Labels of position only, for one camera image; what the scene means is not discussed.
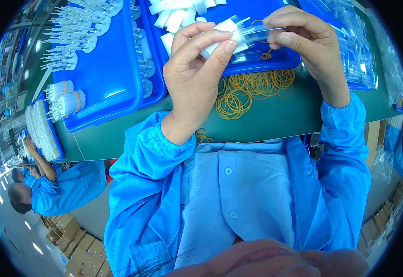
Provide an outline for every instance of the lips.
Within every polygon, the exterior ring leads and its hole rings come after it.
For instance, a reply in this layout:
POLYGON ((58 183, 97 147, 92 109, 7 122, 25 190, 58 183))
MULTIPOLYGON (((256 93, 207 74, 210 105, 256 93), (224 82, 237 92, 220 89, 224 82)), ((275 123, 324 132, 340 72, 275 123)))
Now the lips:
POLYGON ((232 267, 230 271, 239 268, 243 265, 246 265, 248 263, 260 262, 269 258, 273 258, 275 256, 282 256, 282 255, 292 255, 292 253, 281 247, 261 248, 246 254, 232 267))

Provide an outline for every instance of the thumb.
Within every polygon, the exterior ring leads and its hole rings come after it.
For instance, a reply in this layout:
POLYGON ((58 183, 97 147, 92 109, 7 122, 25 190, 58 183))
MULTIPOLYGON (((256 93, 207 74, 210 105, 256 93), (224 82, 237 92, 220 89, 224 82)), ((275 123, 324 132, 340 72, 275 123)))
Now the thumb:
POLYGON ((282 32, 276 36, 275 40, 278 44, 294 50, 306 59, 314 57, 318 50, 315 42, 293 32, 282 32))
POLYGON ((206 80, 218 81, 238 44, 234 40, 221 42, 198 71, 206 80))

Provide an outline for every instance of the clear plastic bag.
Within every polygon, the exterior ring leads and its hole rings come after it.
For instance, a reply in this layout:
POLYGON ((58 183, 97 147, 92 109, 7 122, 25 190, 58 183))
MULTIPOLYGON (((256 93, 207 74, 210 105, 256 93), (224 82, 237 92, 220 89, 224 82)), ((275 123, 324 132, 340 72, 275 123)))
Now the clear plastic bag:
POLYGON ((382 144, 377 145, 377 151, 372 163, 372 169, 370 170, 372 180, 375 179, 377 181, 386 182, 387 184, 389 184, 391 182, 393 161, 393 154, 384 151, 384 147, 382 144))
POLYGON ((397 50, 372 9, 367 9, 367 16, 369 17, 372 28, 374 29, 377 44, 380 49, 387 88, 388 104, 389 106, 392 106, 402 102, 403 105, 403 67, 400 58, 398 57, 397 50))

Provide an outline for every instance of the table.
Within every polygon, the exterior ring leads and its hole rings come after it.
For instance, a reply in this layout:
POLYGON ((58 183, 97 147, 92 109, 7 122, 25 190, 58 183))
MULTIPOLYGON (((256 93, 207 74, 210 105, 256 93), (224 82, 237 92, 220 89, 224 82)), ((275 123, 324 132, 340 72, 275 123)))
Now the table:
MULTIPOLYGON (((367 16, 360 10, 356 10, 366 21, 367 39, 376 57, 375 72, 378 74, 378 87, 372 91, 356 90, 354 92, 364 103, 367 111, 366 122, 397 116, 400 113, 389 107, 387 103, 387 89, 374 31, 367 16)), ((205 128, 206 135, 214 142, 247 143, 320 131, 322 97, 318 85, 308 72, 297 68, 295 73, 293 92, 289 97, 273 96, 253 101, 249 111, 239 119, 222 119, 213 108, 201 126, 205 128)), ((61 121, 56 122, 54 127, 65 152, 64 161, 118 158, 123 151, 125 129, 143 121, 155 111, 171 109, 172 101, 167 95, 163 101, 154 106, 75 133, 69 133, 61 121)))

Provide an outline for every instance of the hand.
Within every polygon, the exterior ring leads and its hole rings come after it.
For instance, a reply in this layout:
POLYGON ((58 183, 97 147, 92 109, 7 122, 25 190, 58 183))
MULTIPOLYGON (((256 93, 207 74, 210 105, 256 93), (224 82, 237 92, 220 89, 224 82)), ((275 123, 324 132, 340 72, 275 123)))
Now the hand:
POLYGON ((37 152, 37 147, 35 147, 34 142, 32 142, 32 139, 29 136, 25 137, 25 145, 30 154, 33 155, 37 152))
POLYGON ((230 40, 231 32, 211 30, 213 27, 212 22, 196 22, 179 30, 163 67, 173 110, 163 119, 161 131, 175 144, 184 144, 208 117, 220 77, 237 48, 237 42, 230 40), (203 48, 215 42, 221 43, 208 60, 199 57, 203 48))
POLYGON ((31 169, 30 169, 29 173, 32 176, 34 176, 35 178, 40 177, 40 175, 38 174, 37 169, 35 168, 35 166, 31 166, 31 169))
POLYGON ((338 38, 331 25, 289 5, 270 14, 263 24, 287 27, 287 32, 268 39, 269 46, 274 50, 286 46, 298 52, 328 104, 337 108, 349 104, 351 98, 341 64, 338 38))

